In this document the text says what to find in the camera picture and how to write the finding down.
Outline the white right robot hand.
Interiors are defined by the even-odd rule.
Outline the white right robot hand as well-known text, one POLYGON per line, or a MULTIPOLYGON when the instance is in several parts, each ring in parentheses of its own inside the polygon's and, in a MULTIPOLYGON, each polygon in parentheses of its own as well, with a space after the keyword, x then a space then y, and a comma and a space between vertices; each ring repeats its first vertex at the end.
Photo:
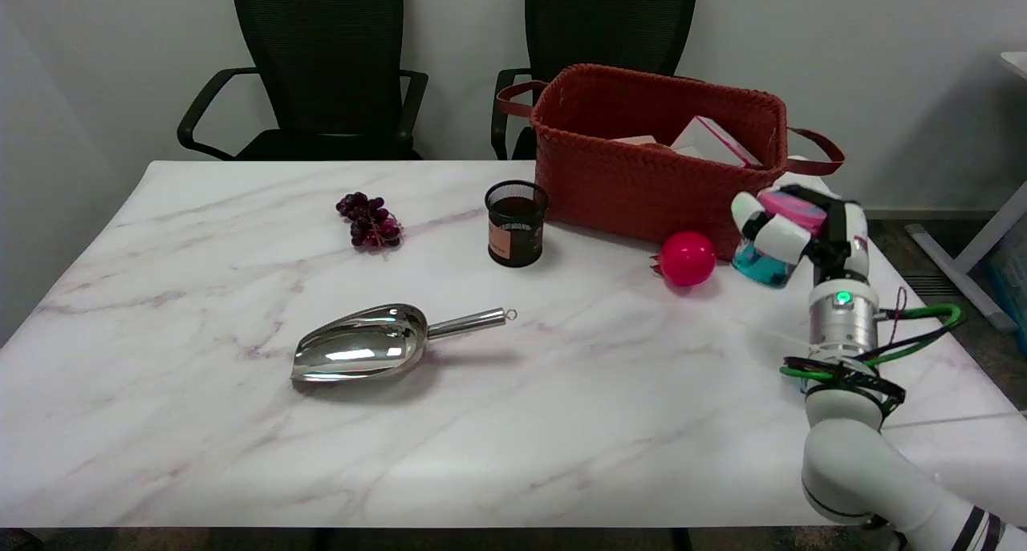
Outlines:
POLYGON ((731 265, 749 280, 785 287, 806 259, 814 266, 815 284, 868 282, 868 220, 858 201, 787 184, 738 193, 730 213, 741 234, 731 265))

